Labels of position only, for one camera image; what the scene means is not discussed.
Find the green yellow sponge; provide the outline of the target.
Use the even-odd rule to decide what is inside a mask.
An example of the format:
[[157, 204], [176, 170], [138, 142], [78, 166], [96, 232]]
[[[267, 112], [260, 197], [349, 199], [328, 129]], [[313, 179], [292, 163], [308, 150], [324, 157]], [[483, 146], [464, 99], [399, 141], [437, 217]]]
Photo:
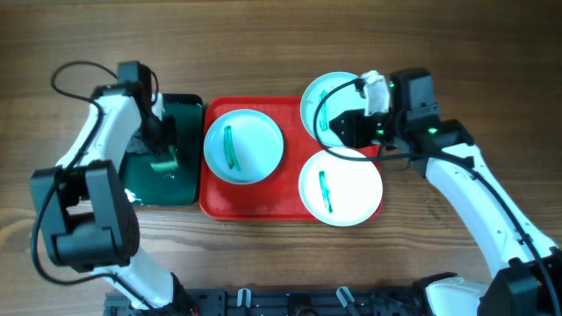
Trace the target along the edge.
[[179, 168], [177, 160], [177, 150], [173, 145], [169, 146], [169, 152], [159, 156], [150, 162], [151, 168], [155, 172], [168, 172]]

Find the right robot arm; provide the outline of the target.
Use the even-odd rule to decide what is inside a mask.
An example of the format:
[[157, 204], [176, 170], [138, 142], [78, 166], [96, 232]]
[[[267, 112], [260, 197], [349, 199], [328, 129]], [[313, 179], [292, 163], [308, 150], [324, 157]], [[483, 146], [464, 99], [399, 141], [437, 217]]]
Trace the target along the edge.
[[488, 169], [474, 138], [457, 120], [443, 120], [433, 78], [409, 68], [384, 78], [376, 71], [337, 86], [365, 101], [329, 122], [346, 147], [398, 148], [450, 202], [477, 242], [493, 281], [468, 282], [456, 273], [412, 286], [418, 315], [559, 315], [561, 250], [522, 213]]

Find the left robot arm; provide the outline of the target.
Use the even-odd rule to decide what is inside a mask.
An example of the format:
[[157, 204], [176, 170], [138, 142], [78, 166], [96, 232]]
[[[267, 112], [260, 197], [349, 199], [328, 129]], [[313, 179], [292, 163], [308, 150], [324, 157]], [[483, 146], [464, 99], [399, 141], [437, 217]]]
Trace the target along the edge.
[[51, 284], [105, 279], [145, 315], [194, 315], [198, 308], [178, 278], [140, 246], [140, 226], [119, 179], [126, 153], [151, 154], [156, 167], [177, 165], [176, 122], [162, 116], [157, 76], [122, 62], [114, 84], [96, 87], [89, 117], [71, 149], [30, 180], [36, 219], [31, 258]]

